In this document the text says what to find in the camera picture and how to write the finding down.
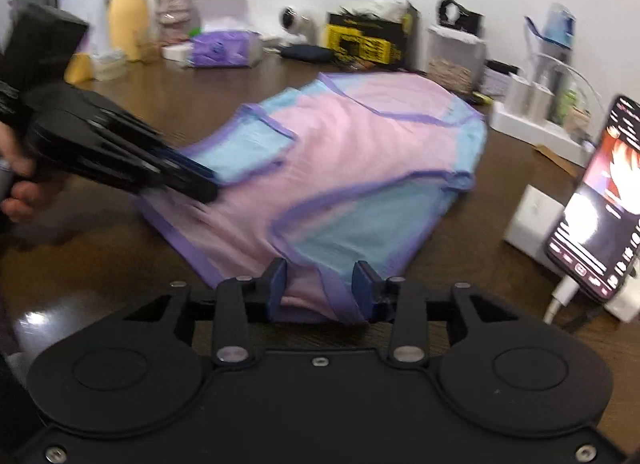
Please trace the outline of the person's left hand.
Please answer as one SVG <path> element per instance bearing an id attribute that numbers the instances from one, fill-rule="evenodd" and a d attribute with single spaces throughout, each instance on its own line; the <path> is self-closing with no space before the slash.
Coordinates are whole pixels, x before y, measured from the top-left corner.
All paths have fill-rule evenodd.
<path id="1" fill-rule="evenodd" d="M 21 181 L 12 184 L 11 193 L 1 202 L 2 213 L 12 222 L 31 221 L 64 190 L 65 173 L 53 173 L 41 182 L 34 179 L 35 163 L 23 153 L 13 130 L 6 124 L 1 125 L 1 157 L 22 177 Z"/>

